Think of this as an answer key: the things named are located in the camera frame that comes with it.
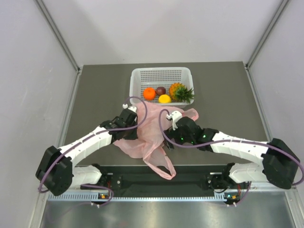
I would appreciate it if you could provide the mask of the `pink plastic bag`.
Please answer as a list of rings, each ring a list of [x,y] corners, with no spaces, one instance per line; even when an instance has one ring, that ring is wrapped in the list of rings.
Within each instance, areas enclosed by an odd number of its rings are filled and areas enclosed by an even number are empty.
[[[176,170],[163,149],[164,137],[159,127],[159,113],[162,109],[167,109],[170,113],[174,111],[181,112],[182,116],[189,117],[196,121],[199,117],[198,112],[191,108],[182,110],[174,106],[161,106],[155,103],[145,103],[147,105],[148,114],[145,116],[145,108],[143,103],[137,103],[138,121],[144,120],[137,128],[136,140],[121,139],[114,142],[125,154],[132,158],[142,158],[144,163],[148,165],[160,177],[171,180],[176,176]]]

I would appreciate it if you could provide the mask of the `orange tangerine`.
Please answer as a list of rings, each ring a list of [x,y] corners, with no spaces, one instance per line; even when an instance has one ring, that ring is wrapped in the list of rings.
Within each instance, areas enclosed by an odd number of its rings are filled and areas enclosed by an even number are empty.
[[[144,89],[142,95],[143,95],[145,100],[151,101],[151,100],[155,99],[156,92],[152,87],[148,87],[148,88]]]

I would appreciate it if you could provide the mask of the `yellow lemon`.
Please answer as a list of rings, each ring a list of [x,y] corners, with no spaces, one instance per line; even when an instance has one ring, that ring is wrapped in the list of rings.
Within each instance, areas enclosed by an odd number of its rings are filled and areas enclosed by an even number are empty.
[[[163,95],[159,96],[158,102],[160,104],[171,103],[171,97],[167,94],[163,94]]]

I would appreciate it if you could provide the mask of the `orange toy pineapple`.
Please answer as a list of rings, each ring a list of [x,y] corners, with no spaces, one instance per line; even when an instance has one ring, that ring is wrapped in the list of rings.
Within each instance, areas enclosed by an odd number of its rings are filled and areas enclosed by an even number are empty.
[[[194,99],[193,91],[194,91],[193,88],[188,89],[182,83],[174,83],[171,84],[169,88],[169,95],[172,98],[172,100],[176,102],[184,102],[189,104],[191,100]]]

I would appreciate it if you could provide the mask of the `dark purple plum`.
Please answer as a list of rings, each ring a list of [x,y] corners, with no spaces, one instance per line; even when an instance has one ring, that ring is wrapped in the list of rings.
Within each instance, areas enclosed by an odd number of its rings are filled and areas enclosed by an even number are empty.
[[[158,96],[164,95],[164,94],[166,94],[166,88],[160,86],[160,87],[155,89],[155,92]]]

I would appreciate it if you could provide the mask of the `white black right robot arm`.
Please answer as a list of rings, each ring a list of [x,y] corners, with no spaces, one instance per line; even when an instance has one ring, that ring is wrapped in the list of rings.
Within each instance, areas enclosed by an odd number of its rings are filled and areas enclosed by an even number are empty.
[[[281,189],[290,189],[298,170],[303,170],[298,157],[279,139],[270,142],[249,141],[211,128],[201,128],[192,119],[173,120],[162,134],[169,148],[197,148],[201,151],[227,154],[248,162],[229,163],[218,181],[225,188],[243,182],[269,182]]]

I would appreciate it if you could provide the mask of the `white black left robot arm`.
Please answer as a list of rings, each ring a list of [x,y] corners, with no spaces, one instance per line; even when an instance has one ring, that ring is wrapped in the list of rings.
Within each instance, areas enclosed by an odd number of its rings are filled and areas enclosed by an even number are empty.
[[[93,184],[97,188],[107,185],[108,177],[97,165],[78,167],[87,156],[120,139],[137,139],[137,108],[122,110],[113,120],[102,122],[92,132],[71,144],[46,149],[36,171],[36,178],[54,196],[69,188]]]

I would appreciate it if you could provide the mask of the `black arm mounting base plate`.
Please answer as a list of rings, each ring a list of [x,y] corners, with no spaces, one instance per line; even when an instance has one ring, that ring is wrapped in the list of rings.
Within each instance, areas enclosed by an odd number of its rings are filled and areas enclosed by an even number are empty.
[[[98,185],[109,187],[113,190],[130,189],[132,186],[137,189],[160,189],[168,186],[174,188],[194,188],[200,190],[227,190],[237,187],[237,184],[231,180],[224,180],[220,174],[200,174],[200,173],[182,173],[171,180],[166,180],[156,174],[148,173],[121,173],[104,174],[97,183]]]

